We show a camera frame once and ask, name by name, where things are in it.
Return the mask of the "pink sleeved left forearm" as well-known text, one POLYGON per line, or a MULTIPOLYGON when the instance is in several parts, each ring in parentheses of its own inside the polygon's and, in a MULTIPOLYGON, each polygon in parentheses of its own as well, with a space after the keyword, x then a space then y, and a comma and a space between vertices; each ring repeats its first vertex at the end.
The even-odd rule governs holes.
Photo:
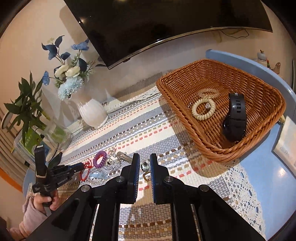
POLYGON ((28 197, 23 205, 23 221, 9 233, 13 240, 24 240, 46 219, 46 214, 34 207, 34 197, 28 197))

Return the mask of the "person's left hand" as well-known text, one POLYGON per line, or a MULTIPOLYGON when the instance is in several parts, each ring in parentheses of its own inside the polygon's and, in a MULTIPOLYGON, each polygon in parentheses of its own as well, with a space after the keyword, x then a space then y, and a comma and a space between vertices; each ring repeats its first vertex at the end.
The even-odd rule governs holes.
POLYGON ((44 203, 51 203, 49 209, 51 209, 52 211, 55 211, 56 209, 58 209, 61 205, 58 190, 56 189, 52 192, 52 197, 43 196, 39 193, 34 197, 34 200, 33 200, 34 208, 37 211, 43 214, 46 214, 44 203))

